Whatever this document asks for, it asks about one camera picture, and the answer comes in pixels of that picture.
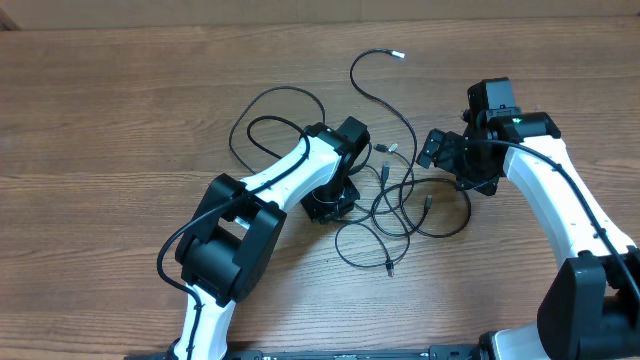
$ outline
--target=table surface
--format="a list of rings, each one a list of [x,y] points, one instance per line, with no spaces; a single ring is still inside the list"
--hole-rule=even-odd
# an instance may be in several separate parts
[[[163,351],[179,336],[185,294],[160,280],[157,252],[187,221],[209,182],[248,171],[231,157],[233,121],[261,91],[301,86],[327,108],[327,124],[354,116],[372,142],[398,143],[407,129],[350,85],[368,47],[407,52],[362,60],[364,88],[397,106],[419,142],[434,127],[461,131],[466,89],[509,76],[524,111],[551,114],[594,196],[640,239],[640,18],[430,21],[343,25],[182,27],[0,33],[0,357],[118,359]],[[282,91],[247,119],[320,120],[308,98]],[[255,168],[273,159],[234,143]],[[297,135],[259,125],[280,153]],[[392,162],[391,182],[405,171]],[[418,169],[418,177],[446,176]],[[367,205],[376,181],[353,177]],[[420,185],[409,201],[425,228],[464,219],[450,188]],[[237,307],[231,342],[265,350],[423,348],[476,342],[488,330],[535,319],[556,272],[544,233],[515,187],[470,194],[467,228],[414,237],[388,278],[361,271],[334,249],[336,226],[290,214],[267,271]],[[391,217],[383,224],[399,229]],[[341,246],[361,262],[382,258],[375,240],[347,228]],[[383,240],[398,254],[404,240]],[[170,273],[179,267],[169,256]]]

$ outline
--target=usb connector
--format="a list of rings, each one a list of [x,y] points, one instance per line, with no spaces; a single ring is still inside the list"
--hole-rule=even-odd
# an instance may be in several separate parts
[[[400,51],[396,51],[396,50],[391,50],[391,56],[395,56],[397,58],[404,59],[405,53],[400,52]]]

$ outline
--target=cable plug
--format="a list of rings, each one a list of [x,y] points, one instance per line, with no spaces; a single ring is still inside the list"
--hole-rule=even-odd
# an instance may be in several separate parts
[[[406,56],[405,53],[400,52],[400,51],[396,51],[396,50],[391,50],[391,56],[400,58],[400,59],[404,59],[404,57]]]
[[[384,187],[387,184],[387,180],[389,180],[390,171],[391,171],[391,163],[389,163],[388,161],[385,161],[384,165],[382,165],[382,173],[380,174],[380,177],[382,180],[382,187]]]
[[[374,149],[376,151],[379,151],[379,152],[387,152],[387,151],[389,151],[389,148],[387,147],[387,145],[382,145],[382,144],[376,144]]]
[[[431,209],[431,203],[433,202],[433,196],[427,195],[427,198],[424,200],[424,208],[425,210]]]
[[[398,148],[398,144],[391,144],[391,146],[387,147],[387,145],[383,145],[383,144],[376,144],[375,148],[376,151],[378,152],[389,152],[389,153],[393,153],[396,151],[396,149]]]
[[[391,259],[387,260],[384,266],[387,268],[387,274],[389,277],[393,277],[393,261],[391,261]]]

